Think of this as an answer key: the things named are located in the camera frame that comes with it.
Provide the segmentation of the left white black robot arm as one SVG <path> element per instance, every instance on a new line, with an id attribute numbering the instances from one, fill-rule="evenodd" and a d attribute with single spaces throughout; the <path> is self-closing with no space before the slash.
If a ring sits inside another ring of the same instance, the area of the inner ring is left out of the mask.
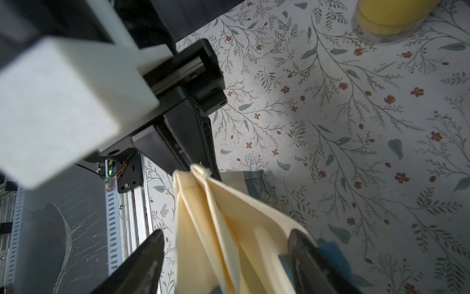
<path id="1" fill-rule="evenodd" d="M 224 90 L 209 41 L 176 51 L 151 1 L 1 2 L 1 174 L 28 189 L 132 151 L 218 176 Z"/>

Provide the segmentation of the cream canvas tote bag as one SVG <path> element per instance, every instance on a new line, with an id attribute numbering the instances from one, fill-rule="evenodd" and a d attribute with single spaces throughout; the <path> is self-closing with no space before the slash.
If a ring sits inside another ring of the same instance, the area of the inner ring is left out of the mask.
<path id="1" fill-rule="evenodd" d="M 178 294 L 296 294 L 288 239 L 311 237 L 281 211 L 192 165 L 173 174 Z"/>

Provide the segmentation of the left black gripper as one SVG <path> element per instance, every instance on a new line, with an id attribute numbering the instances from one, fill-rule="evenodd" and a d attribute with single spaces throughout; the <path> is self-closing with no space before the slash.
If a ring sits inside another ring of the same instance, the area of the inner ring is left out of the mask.
<path id="1" fill-rule="evenodd" d="M 210 114 L 227 103 L 219 61 L 207 39 L 197 40 L 144 75 L 159 106 L 122 135 L 85 157 L 99 162 L 136 149 L 167 174 L 199 164 L 221 180 Z"/>

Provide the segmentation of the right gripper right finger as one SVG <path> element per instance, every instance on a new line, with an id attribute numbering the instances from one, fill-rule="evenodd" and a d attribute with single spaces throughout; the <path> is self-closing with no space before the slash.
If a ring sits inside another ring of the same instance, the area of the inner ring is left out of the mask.
<path id="1" fill-rule="evenodd" d="M 359 294 L 349 262 L 339 246 L 293 229 L 288 239 L 291 282 L 297 294 Z"/>

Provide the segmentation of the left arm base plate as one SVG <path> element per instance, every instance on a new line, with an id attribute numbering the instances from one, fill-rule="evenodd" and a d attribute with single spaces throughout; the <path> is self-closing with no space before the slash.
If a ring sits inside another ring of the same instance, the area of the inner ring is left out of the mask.
<path id="1" fill-rule="evenodd" d="M 118 157 L 102 158 L 98 173 L 104 177 L 105 190 L 124 194 L 143 186 L 143 167 L 140 153 L 132 148 Z"/>

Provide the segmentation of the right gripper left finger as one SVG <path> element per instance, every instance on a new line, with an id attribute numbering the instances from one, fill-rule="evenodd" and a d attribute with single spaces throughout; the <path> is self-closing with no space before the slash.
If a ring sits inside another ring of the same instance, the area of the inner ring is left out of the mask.
<path id="1" fill-rule="evenodd" d="M 92 294 L 156 294 L 164 262 L 165 237 L 155 230 Z"/>

